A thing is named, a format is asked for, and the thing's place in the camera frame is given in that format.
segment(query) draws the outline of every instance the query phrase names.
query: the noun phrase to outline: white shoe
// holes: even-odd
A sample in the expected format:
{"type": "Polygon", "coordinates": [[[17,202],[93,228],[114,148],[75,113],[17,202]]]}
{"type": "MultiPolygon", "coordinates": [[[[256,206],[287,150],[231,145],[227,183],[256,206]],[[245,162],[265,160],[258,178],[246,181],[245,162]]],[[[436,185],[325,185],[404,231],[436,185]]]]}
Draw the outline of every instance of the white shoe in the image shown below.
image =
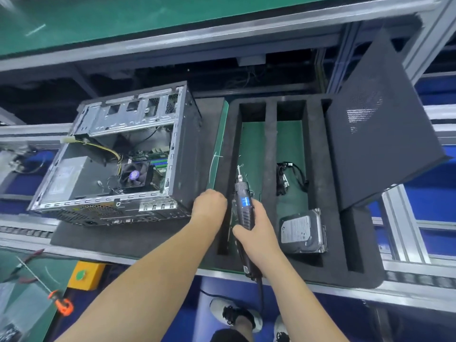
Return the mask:
{"type": "Polygon", "coordinates": [[[218,298],[213,299],[209,305],[209,309],[214,317],[225,325],[232,327],[236,322],[237,317],[244,316],[252,323],[254,333],[259,332],[263,327],[263,319],[259,315],[259,312],[239,308],[232,301],[218,298]]]}
{"type": "Polygon", "coordinates": [[[286,330],[286,326],[284,324],[284,321],[282,320],[282,316],[278,316],[275,320],[274,342],[290,342],[290,338],[288,337],[288,331],[286,330]]]}

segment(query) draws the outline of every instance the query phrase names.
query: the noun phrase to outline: cpu fan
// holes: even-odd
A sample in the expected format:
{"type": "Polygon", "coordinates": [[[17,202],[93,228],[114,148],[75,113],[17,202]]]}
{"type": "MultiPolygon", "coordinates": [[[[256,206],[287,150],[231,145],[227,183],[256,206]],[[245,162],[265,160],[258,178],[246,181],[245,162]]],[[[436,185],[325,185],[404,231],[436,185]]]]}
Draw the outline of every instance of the cpu fan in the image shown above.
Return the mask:
{"type": "Polygon", "coordinates": [[[159,190],[162,175],[150,161],[126,164],[122,168],[120,189],[124,192],[159,190]]]}

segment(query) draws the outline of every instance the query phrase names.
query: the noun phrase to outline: green button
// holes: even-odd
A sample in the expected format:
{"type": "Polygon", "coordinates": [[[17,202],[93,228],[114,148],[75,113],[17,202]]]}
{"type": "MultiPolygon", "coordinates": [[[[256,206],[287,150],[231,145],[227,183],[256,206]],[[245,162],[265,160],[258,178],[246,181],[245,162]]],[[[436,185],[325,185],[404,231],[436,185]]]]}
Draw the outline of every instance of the green button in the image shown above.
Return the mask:
{"type": "Polygon", "coordinates": [[[78,271],[76,274],[76,281],[82,281],[85,277],[86,270],[78,271]]]}

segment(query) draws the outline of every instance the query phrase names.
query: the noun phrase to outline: orange handled screwdriver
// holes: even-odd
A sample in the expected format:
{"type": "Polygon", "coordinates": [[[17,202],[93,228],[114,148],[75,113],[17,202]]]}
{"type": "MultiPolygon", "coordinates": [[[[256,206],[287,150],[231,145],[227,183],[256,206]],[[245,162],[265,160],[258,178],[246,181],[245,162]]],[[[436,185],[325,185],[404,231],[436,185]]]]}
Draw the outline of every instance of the orange handled screwdriver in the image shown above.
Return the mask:
{"type": "Polygon", "coordinates": [[[27,266],[27,264],[25,264],[22,259],[20,259],[19,257],[16,257],[19,259],[19,261],[21,262],[21,264],[27,269],[30,271],[30,273],[33,275],[33,277],[35,277],[37,279],[38,282],[41,283],[41,285],[44,287],[44,289],[46,289],[48,292],[49,292],[49,296],[47,297],[48,299],[51,299],[52,301],[54,301],[54,304],[55,306],[57,307],[57,310],[63,315],[63,316],[69,316],[73,310],[74,310],[74,306],[73,306],[73,303],[69,300],[69,299],[64,299],[62,297],[62,293],[60,292],[60,290],[54,290],[54,291],[51,291],[47,285],[44,284],[43,281],[40,280],[40,278],[35,275],[35,273],[27,266]]]}

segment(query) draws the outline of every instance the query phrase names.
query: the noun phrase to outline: black pants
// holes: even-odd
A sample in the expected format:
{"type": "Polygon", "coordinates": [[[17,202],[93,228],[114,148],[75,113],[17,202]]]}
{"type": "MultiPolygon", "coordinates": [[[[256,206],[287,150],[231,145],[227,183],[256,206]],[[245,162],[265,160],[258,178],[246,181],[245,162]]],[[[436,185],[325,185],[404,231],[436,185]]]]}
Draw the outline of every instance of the black pants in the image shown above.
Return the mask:
{"type": "Polygon", "coordinates": [[[211,342],[248,342],[248,340],[235,329],[221,329],[215,332],[211,342]]]}

